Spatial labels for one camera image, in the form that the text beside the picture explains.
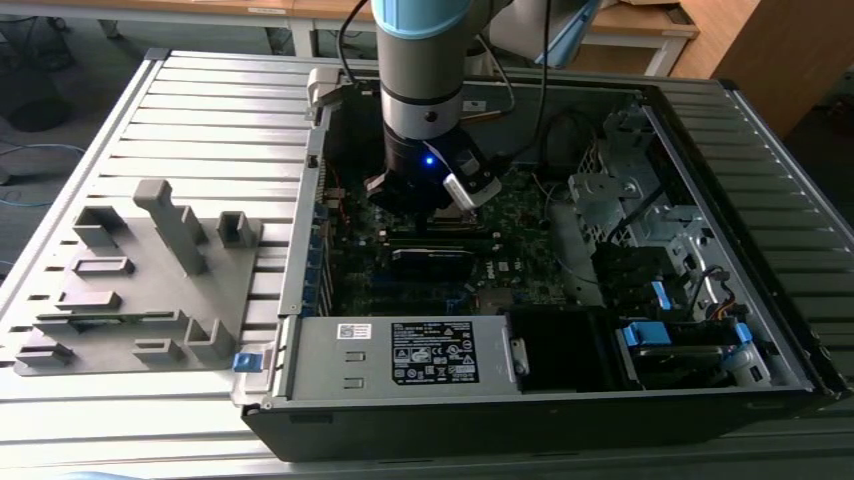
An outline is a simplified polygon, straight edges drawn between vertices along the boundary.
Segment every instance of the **wooden desk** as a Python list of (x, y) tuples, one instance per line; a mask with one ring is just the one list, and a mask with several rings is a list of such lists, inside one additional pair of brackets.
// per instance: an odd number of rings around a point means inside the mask
[[(315, 56), (315, 32), (338, 30), (357, 3), (358, 0), (293, 0), (289, 17), (299, 57)], [(349, 30), (376, 30), (369, 6), (360, 12)], [(656, 53), (642, 73), (666, 76), (688, 41), (698, 33), (700, 29), (694, 25), (674, 23), (661, 8), (621, 4), (600, 12), (584, 44), (653, 49)]]
[(0, 1), (0, 13), (251, 27), (287, 27), (294, 0), (19, 0)]
[(854, 62), (854, 1), (682, 0), (704, 35), (674, 77), (728, 78), (785, 137)]
[[(270, 28), (290, 28), (301, 57), (317, 56), (317, 31), (338, 30), (358, 0), (0, 0), (0, 13), (51, 17), (201, 23)], [(366, 7), (352, 25), (353, 31), (374, 31), (374, 16)], [(644, 60), (641, 72), (668, 75), (689, 39), (700, 30), (672, 22), (656, 7), (616, 5), (600, 12), (585, 37), (586, 45), (640, 47), (656, 53)], [(610, 53), (582, 56), (600, 61)], [(625, 60), (616, 55), (612, 63)]]

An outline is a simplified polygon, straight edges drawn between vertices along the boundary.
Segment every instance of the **black cylinder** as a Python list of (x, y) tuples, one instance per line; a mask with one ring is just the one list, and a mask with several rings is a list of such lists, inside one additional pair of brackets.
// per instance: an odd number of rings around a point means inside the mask
[(70, 114), (71, 105), (49, 74), (0, 45), (0, 117), (17, 130), (41, 132), (59, 126)]

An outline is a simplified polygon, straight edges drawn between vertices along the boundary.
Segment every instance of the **white sticker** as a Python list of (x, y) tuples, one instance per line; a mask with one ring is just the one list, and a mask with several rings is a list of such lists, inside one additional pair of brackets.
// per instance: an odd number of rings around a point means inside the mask
[(285, 15), (283, 8), (249, 8), (250, 13), (266, 13), (267, 15)]
[(340, 340), (370, 340), (372, 324), (370, 323), (340, 323), (338, 339)]
[(486, 112), (486, 100), (469, 100), (464, 102), (464, 112)]

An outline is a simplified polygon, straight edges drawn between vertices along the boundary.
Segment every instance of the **table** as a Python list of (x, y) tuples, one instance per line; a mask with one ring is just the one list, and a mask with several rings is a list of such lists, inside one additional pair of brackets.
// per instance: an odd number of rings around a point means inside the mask
[[(315, 32), (338, 30), (357, 3), (358, 0), (293, 0), (289, 23), (298, 57), (317, 56)], [(366, 6), (349, 31), (373, 32), (376, 28), (374, 15)], [(600, 12), (584, 44), (654, 49), (644, 73), (668, 76), (688, 41), (698, 34), (694, 25), (674, 23), (662, 8), (620, 4)]]
[[(245, 318), (251, 328), (245, 329), (241, 343), (263, 343), (274, 338), (293, 231), (289, 220), (295, 207), (285, 190), (299, 184), (299, 159), (305, 159), (299, 145), (310, 128), (301, 101), (306, 98), (309, 72), (336, 65), (334, 59), (199, 52), (171, 52), (166, 58), (150, 55), (143, 62), (0, 288), (0, 477), (43, 478), (101, 471), (173, 479), (378, 479), (393, 475), (462, 478), (476, 474), (492, 478), (498, 474), (530, 477), (538, 473), (562, 478), (557, 472), (573, 472), (564, 476), (586, 479), (608, 476), (605, 472), (613, 478), (722, 478), (734, 471), (748, 476), (752, 468), (763, 472), (757, 473), (759, 478), (765, 478), (764, 474), (781, 478), (808, 476), (816, 471), (843, 477), (843, 472), (851, 470), (851, 458), (845, 456), (854, 453), (851, 401), (835, 405), (824, 415), (764, 422), (702, 445), (578, 455), (298, 465), (273, 456), (241, 421), (230, 399), (230, 371), (42, 378), (23, 378), (14, 373), (18, 346), (26, 342), (33, 323), (33, 312), (23, 305), (47, 301), (30, 297), (46, 285), (57, 285), (65, 275), (57, 267), (66, 265), (75, 252), (70, 242), (77, 236), (70, 226), (77, 213), (85, 205), (113, 205), (133, 213), (129, 189), (122, 185), (143, 177), (170, 178), (177, 195), (183, 196), (183, 203), (193, 206), (199, 218), (211, 218), (223, 209), (241, 209), (266, 222), (263, 254), (253, 282), (255, 298)], [(512, 75), (538, 78), (540, 72)], [(556, 72), (556, 77), (592, 78), (565, 72)], [(756, 193), (756, 186), (745, 187), (756, 185), (757, 178), (769, 178), (761, 172), (791, 171), (796, 178), (803, 175), (789, 170), (795, 160), (768, 136), (761, 122), (745, 117), (738, 94), (728, 97), (710, 81), (596, 78), (646, 83), (662, 89), (676, 110), (686, 116), (689, 134), (702, 145), (722, 185), (733, 189), (733, 198), (741, 198), (740, 206), (761, 209), (763, 202), (768, 206), (768, 202), (789, 196), (780, 192), (777, 196), (775, 192)], [(282, 142), (282, 131), (291, 132), (293, 141)], [(757, 136), (772, 142), (773, 148), (742, 146), (745, 139)], [(744, 161), (738, 160), (740, 152), (751, 155)], [(800, 201), (807, 202), (808, 196), (804, 198)], [(761, 211), (755, 217), (765, 228), (792, 221), (773, 213)], [(835, 299), (823, 298), (813, 308), (828, 312), (824, 302), (831, 300)], [(823, 325), (829, 329), (845, 327), (841, 323)], [(839, 341), (843, 348), (851, 348), (844, 339)], [(854, 355), (848, 350), (833, 354), (841, 371), (853, 376)]]
[[(98, 20), (201, 23), (290, 28), (297, 56), (317, 57), (317, 31), (338, 30), (358, 0), (27, 0), (0, 1), (0, 13)], [(115, 36), (115, 22), (102, 22)], [(365, 8), (352, 31), (374, 31), (372, 9)], [(688, 41), (697, 37), (694, 25), (674, 23), (657, 7), (621, 4), (600, 12), (584, 43), (656, 50), (646, 75), (668, 76)]]

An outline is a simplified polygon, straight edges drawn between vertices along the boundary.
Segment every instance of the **blue tab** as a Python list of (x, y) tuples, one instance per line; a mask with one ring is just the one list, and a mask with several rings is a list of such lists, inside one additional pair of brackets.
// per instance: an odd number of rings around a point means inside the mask
[(736, 324), (736, 334), (742, 343), (751, 343), (753, 341), (753, 333), (751, 333), (751, 327), (747, 323)]
[(665, 322), (633, 322), (624, 328), (624, 337), (630, 347), (673, 343)]
[(626, 337), (626, 345), (636, 347), (641, 341), (638, 340), (638, 335), (636, 335), (636, 329), (632, 328), (632, 325), (624, 328), (624, 337)]
[(662, 310), (672, 310), (673, 304), (670, 303), (670, 298), (668, 298), (665, 284), (662, 282), (653, 282), (653, 290), (656, 290), (656, 295), (658, 295), (658, 304), (662, 306)]
[(231, 369), (238, 373), (258, 373), (265, 370), (265, 355), (261, 353), (239, 353)]

